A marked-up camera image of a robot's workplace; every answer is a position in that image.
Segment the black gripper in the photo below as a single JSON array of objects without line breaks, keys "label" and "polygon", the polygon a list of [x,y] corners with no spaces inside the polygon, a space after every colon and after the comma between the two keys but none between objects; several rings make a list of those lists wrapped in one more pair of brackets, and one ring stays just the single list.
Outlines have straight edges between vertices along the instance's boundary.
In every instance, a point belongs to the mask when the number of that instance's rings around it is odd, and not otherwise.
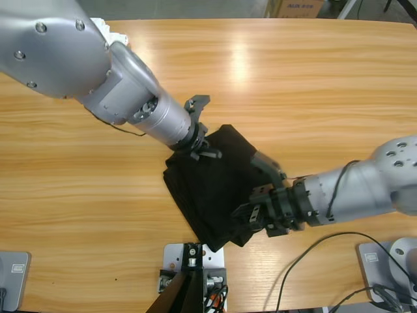
[{"label": "black gripper", "polygon": [[250,202],[235,209],[231,218],[239,230],[266,230],[269,237],[305,228],[289,188],[274,188],[272,184],[254,188]]},{"label": "black gripper", "polygon": [[221,158],[222,152],[210,146],[205,135],[208,128],[200,122],[192,122],[186,136],[171,146],[171,150],[182,156],[199,160],[201,157]]}]

